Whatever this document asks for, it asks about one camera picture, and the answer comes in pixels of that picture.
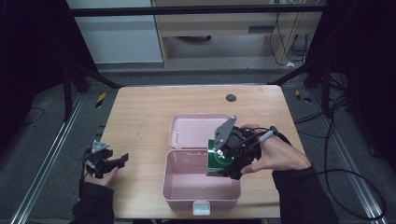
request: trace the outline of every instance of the person's hand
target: person's hand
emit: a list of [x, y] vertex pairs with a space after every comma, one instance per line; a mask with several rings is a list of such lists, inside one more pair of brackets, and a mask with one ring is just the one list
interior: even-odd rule
[[[260, 128], [257, 124], [245, 124], [240, 129], [253, 130]], [[262, 156], [260, 159], [241, 170], [241, 174], [255, 173], [264, 169], [277, 171], [302, 170], [311, 166], [304, 153], [285, 143], [280, 138], [272, 136], [260, 143]]]
[[102, 179], [95, 178], [95, 174], [91, 174], [91, 173], [85, 171], [85, 172], [87, 172], [87, 174], [84, 177], [84, 182], [101, 185], [101, 186], [109, 188], [110, 183], [116, 176], [118, 170], [119, 170], [119, 167], [115, 167], [110, 173], [105, 174]]

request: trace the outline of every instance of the person's left hand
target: person's left hand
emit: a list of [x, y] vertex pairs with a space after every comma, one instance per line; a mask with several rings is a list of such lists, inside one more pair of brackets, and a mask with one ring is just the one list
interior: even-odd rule
[[110, 173], [105, 174], [102, 179], [95, 178], [95, 174], [90, 174], [88, 172], [84, 177], [84, 182], [101, 185], [109, 188], [110, 183], [116, 176], [118, 170], [119, 167], [115, 167]]

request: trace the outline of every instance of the floor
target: floor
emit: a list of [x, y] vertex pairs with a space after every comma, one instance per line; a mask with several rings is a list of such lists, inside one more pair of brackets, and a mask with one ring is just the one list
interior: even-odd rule
[[[303, 45], [303, 38], [298, 38], [294, 53], [298, 54], [298, 50]], [[289, 52], [289, 56], [295, 59], [301, 58], [301, 56], [293, 56], [292, 51]], [[203, 37], [173, 38], [169, 59], [166, 67], [141, 67], [122, 73], [106, 71], [102, 75], [128, 86], [265, 84], [293, 70], [293, 67], [276, 63], [264, 35], [212, 36], [210, 40], [204, 40]], [[294, 120], [319, 111], [316, 101], [320, 87], [306, 90], [302, 81], [304, 75], [294, 78], [282, 87]], [[80, 105], [80, 110], [84, 112], [79, 113], [75, 118], [71, 129], [68, 130], [67, 139], [59, 143], [60, 151], [51, 154], [55, 160], [49, 164], [49, 172], [44, 176], [45, 181], [38, 188], [39, 194], [31, 197], [32, 206], [25, 208], [25, 213], [28, 215], [25, 218], [28, 222], [67, 223], [66, 220], [71, 218], [71, 207], [78, 199], [76, 191], [81, 148], [85, 149], [93, 139], [100, 140], [106, 118], [117, 94], [116, 90], [111, 90], [93, 79], [89, 78], [89, 82], [92, 88]], [[296, 89], [313, 103], [296, 97]], [[103, 106], [96, 109], [93, 106], [102, 91], [106, 91], [107, 97]], [[342, 95], [340, 91], [332, 91], [331, 97], [336, 99], [340, 95]], [[74, 91], [75, 101], [79, 99], [78, 97], [79, 94]], [[39, 172], [43, 161], [46, 161], [49, 148], [53, 147], [54, 139], [63, 126], [62, 101], [62, 86], [38, 94], [33, 102], [35, 108], [26, 117], [26, 124], [21, 126], [6, 156], [0, 159], [0, 198], [2, 199], [0, 223], [9, 223], [17, 214], [26, 193], [33, 186], [32, 183], [35, 183], [35, 175]], [[384, 160], [370, 156], [369, 151], [366, 150], [367, 142], [360, 132], [359, 125], [347, 112], [347, 105], [337, 109], [335, 124], [336, 132], [329, 144], [328, 161], [331, 168], [347, 167], [348, 162], [345, 157], [350, 156], [358, 170], [372, 179], [381, 190], [388, 204], [386, 218], [377, 222], [355, 218], [335, 204], [334, 207], [342, 223], [396, 223], [396, 199], [393, 193], [396, 188], [396, 175]], [[318, 118], [296, 126], [305, 152], [318, 170], [323, 167], [323, 136], [327, 132], [328, 125], [327, 119]], [[337, 136], [342, 136], [343, 147], [339, 146]], [[367, 202], [363, 201], [371, 202], [371, 198], [364, 192], [363, 198], [354, 193], [361, 190], [359, 180], [356, 181], [347, 175], [333, 175], [331, 181], [338, 198], [341, 198], [349, 208], [365, 215]], [[379, 202], [376, 195], [373, 197], [376, 198], [375, 202]], [[271, 219], [268, 222], [279, 223], [279, 220]]]

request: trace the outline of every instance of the pink plastic box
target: pink plastic box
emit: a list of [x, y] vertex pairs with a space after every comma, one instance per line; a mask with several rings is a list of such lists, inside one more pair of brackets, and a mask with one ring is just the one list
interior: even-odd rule
[[229, 115], [178, 114], [169, 136], [163, 197], [173, 210], [208, 216], [210, 210], [231, 210], [241, 195], [239, 180], [206, 176], [207, 141]]

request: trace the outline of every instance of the round hole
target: round hole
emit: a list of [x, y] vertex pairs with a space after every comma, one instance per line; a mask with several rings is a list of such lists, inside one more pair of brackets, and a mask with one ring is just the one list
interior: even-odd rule
[[226, 99], [228, 102], [234, 102], [234, 101], [236, 101], [236, 96], [235, 96], [234, 94], [228, 94], [228, 95], [225, 97], [225, 99]]

